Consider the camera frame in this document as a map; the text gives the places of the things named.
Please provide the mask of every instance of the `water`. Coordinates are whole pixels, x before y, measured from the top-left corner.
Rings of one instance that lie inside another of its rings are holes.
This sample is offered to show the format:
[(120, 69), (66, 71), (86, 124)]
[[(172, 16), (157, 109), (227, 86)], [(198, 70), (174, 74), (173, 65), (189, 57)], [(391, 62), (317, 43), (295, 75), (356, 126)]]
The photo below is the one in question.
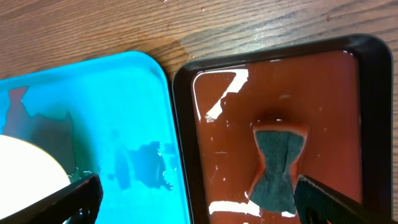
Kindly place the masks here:
[(96, 223), (190, 222), (167, 82), (148, 56), (126, 52), (4, 80), (0, 127), (45, 149), (72, 181), (98, 173)]

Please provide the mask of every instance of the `black tray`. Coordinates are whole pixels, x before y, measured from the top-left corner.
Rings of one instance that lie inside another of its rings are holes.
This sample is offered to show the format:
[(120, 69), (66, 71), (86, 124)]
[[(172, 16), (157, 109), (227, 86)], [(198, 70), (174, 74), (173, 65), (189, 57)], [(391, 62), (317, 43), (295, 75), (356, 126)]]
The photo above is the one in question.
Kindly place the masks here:
[(392, 215), (392, 55), (377, 37), (353, 34), (292, 47), (198, 60), (176, 73), (172, 91), (177, 126), (194, 223), (209, 223), (191, 92), (200, 71), (299, 55), (345, 50), (359, 63), (359, 104), (363, 206), (370, 212)]

